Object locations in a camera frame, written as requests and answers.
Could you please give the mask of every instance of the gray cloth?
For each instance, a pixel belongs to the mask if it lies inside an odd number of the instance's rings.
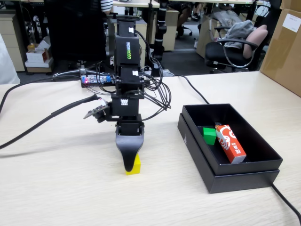
[[[227,32],[223,39],[246,39],[250,33],[254,31],[254,25],[251,20],[234,24]],[[242,43],[229,41],[226,42],[225,47],[228,48],[239,48],[243,47]]]
[[[217,19],[222,26],[232,27],[235,23],[242,22],[239,16],[231,10],[222,10],[218,7],[212,9],[211,17]]]

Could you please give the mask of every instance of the white sticker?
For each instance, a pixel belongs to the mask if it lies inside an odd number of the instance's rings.
[[[296,33],[298,32],[300,25],[301,19],[291,14],[287,14],[283,22],[283,27],[286,27],[287,29],[290,29],[291,31]]]

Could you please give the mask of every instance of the robotic arm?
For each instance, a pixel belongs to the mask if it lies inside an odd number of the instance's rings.
[[[126,171],[133,168],[135,157],[143,145],[144,123],[139,114],[139,99],[144,99],[144,78],[140,72],[140,44],[135,20],[117,19],[115,36],[115,86],[112,101],[88,112],[97,121],[116,121],[116,145]]]

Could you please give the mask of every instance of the striped shirt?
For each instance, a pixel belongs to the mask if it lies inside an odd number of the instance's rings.
[[[113,0],[101,0],[102,12],[108,12],[113,7]]]

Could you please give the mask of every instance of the open box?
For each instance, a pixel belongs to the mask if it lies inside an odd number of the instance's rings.
[[[242,163],[230,164],[217,140],[204,141],[200,129],[216,122],[232,128],[247,155]],[[267,187],[279,173],[283,159],[230,104],[185,105],[178,128],[210,193]]]

